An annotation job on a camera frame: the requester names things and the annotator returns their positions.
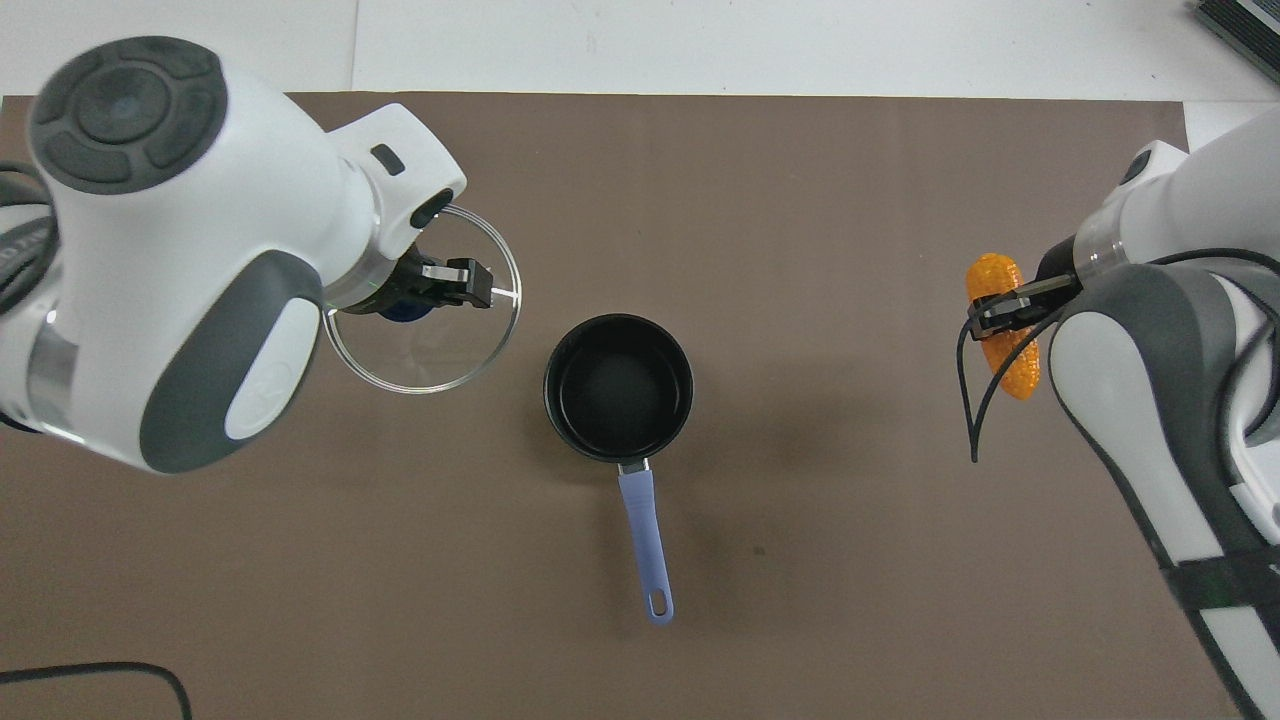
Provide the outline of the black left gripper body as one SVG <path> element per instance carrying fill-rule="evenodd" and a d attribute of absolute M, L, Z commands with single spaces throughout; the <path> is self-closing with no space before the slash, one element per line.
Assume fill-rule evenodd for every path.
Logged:
<path fill-rule="evenodd" d="M 429 277 L 428 268 L 442 266 L 436 258 L 422 254 L 417 247 L 410 247 L 402 255 L 385 283 L 388 304 L 440 304 L 442 291 L 438 281 Z"/>

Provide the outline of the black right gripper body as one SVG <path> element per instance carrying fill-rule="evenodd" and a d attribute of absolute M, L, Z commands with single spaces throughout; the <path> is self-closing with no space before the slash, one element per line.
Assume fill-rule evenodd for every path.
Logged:
<path fill-rule="evenodd" d="M 1076 296 L 1082 283 L 1076 273 L 1074 258 L 1075 237 L 1068 237 L 1050 247 L 1037 266 L 1036 282 L 1065 278 L 1065 284 L 1055 290 L 1061 296 Z"/>

